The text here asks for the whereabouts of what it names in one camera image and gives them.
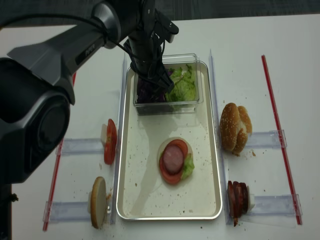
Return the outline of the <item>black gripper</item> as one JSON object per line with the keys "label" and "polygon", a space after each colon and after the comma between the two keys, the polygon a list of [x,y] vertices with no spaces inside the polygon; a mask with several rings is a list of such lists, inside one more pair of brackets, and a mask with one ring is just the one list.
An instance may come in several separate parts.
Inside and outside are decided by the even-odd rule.
{"label": "black gripper", "polygon": [[165,43],[165,16],[155,7],[128,7],[123,14],[123,35],[128,37],[123,47],[134,71],[170,93],[175,85],[163,65],[161,47]]}

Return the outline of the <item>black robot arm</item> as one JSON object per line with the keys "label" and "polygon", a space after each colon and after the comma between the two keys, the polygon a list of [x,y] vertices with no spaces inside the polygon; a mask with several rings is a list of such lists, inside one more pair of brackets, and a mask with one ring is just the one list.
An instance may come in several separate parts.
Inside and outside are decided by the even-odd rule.
{"label": "black robot arm", "polygon": [[66,134],[75,104],[73,75],[100,48],[122,49],[156,95],[174,83],[162,62],[179,28],[153,0],[103,0],[90,19],[0,60],[0,182],[24,182]]}

